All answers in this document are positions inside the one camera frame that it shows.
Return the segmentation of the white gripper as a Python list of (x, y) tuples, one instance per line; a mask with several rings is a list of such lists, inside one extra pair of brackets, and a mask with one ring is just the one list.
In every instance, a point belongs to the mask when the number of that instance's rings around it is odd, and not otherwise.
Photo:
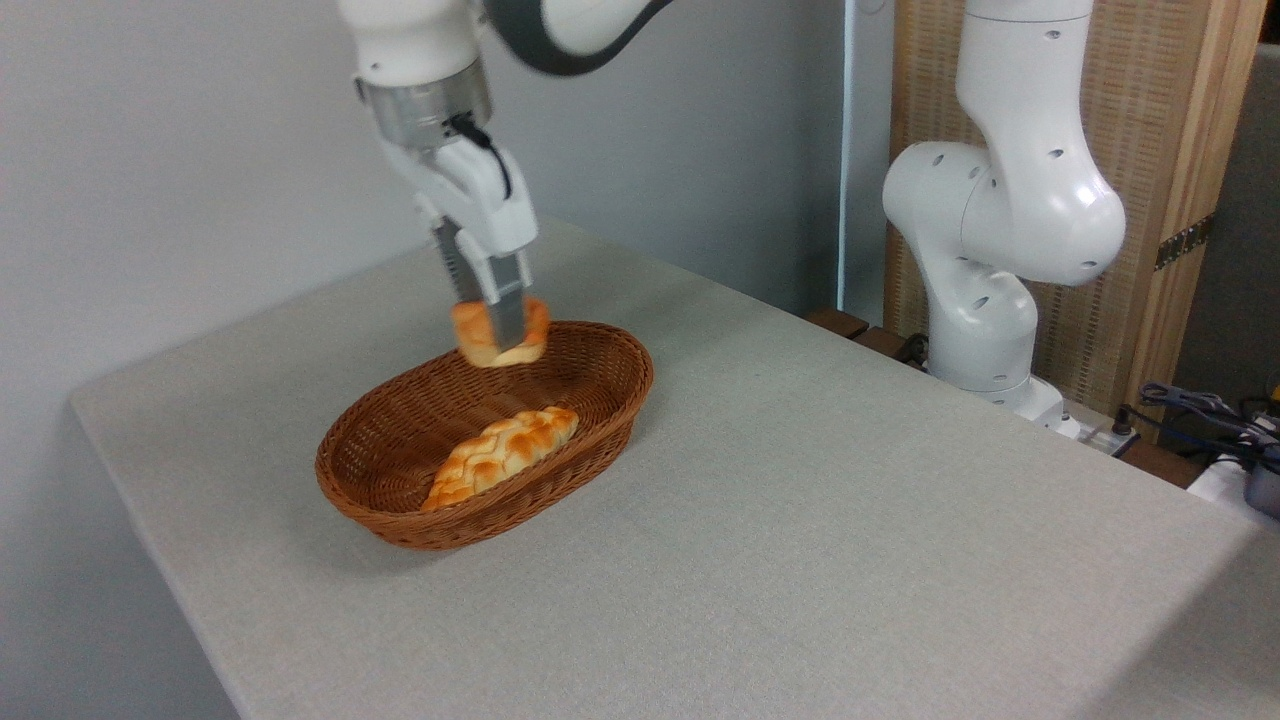
[[(484, 302), (498, 352), (525, 341), (524, 296), (530, 286), (526, 252), (539, 233), (527, 186), (515, 160), (468, 140), (411, 151), (384, 138), (390, 167), (421, 193), (439, 217), (431, 231), (460, 302)], [(483, 258), (480, 283), (460, 251), (460, 228), (468, 258)]]

